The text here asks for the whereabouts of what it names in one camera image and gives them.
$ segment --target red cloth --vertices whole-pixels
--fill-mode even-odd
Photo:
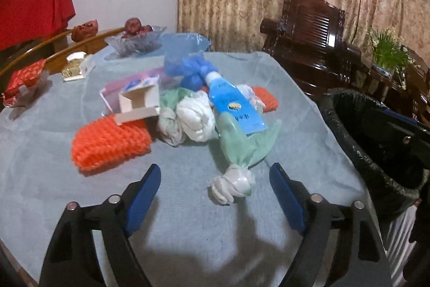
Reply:
[[[0,50],[67,28],[72,0],[0,0]]]

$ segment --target tablecloth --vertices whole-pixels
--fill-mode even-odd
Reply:
[[[88,177],[70,160],[77,130],[104,110],[99,90],[161,66],[162,56],[99,65],[80,81],[64,83],[53,75],[51,88],[19,118],[11,120],[10,109],[0,113],[0,238],[36,280],[65,205],[73,200],[94,205],[121,194],[152,163],[161,168],[161,186],[130,242],[154,287],[279,285],[301,237],[290,229],[270,187],[274,162],[333,203],[360,199],[371,206],[364,183],[315,103],[273,58],[262,52],[205,56],[233,84],[265,87],[279,100],[278,110],[264,115],[268,123],[282,120],[278,141],[252,168],[257,182],[252,196],[233,205],[217,205],[210,196],[212,179],[228,166],[218,140],[177,148],[157,140],[150,154]],[[115,286],[99,233],[95,242],[107,285]],[[333,249],[333,240],[329,246]],[[318,286],[327,272],[328,260]]]

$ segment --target black trash bin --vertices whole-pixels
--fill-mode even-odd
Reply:
[[[391,220],[414,204],[427,182],[423,164],[396,152],[385,162],[378,142],[362,131],[368,109],[383,111],[385,105],[351,89],[331,89],[318,101],[327,126],[364,179],[379,220]]]

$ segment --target orange knitted cloth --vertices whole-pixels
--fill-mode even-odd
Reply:
[[[115,166],[151,150],[151,136],[144,120],[117,126],[114,115],[99,118],[82,127],[72,141],[72,161],[82,171]]]
[[[270,94],[266,88],[263,87],[251,87],[254,91],[257,98],[260,98],[260,100],[266,105],[266,107],[263,109],[263,112],[270,112],[274,111],[278,108],[279,103],[278,100]]]

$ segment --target cardboard box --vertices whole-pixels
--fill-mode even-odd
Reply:
[[[120,93],[121,113],[115,115],[115,122],[145,119],[160,114],[160,76],[131,81]]]

